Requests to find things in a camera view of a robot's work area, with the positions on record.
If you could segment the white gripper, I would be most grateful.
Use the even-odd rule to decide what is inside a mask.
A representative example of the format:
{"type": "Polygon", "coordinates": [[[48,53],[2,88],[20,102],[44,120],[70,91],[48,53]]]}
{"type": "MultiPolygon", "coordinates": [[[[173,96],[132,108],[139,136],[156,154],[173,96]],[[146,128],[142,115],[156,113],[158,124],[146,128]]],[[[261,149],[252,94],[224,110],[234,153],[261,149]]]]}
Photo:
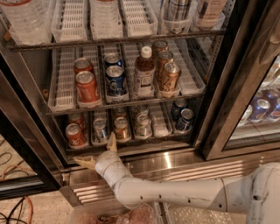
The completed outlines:
{"type": "Polygon", "coordinates": [[[131,177],[130,171],[124,166],[122,160],[116,153],[117,144],[114,132],[110,134],[107,150],[96,159],[96,162],[93,156],[73,157],[73,160],[76,164],[84,168],[92,171],[95,169],[110,187],[114,187],[123,177],[131,177]]]}

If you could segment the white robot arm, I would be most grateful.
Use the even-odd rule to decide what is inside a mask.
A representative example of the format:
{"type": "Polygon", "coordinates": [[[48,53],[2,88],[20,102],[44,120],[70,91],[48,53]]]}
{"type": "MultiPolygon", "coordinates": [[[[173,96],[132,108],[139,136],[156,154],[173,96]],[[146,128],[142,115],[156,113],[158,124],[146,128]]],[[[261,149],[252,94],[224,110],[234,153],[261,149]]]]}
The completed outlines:
{"type": "Polygon", "coordinates": [[[165,202],[220,212],[245,213],[247,224],[279,224],[280,164],[268,163],[245,177],[209,178],[191,181],[149,181],[134,177],[120,159],[116,136],[98,157],[74,161],[99,173],[117,201],[132,210],[143,203],[165,202]]]}

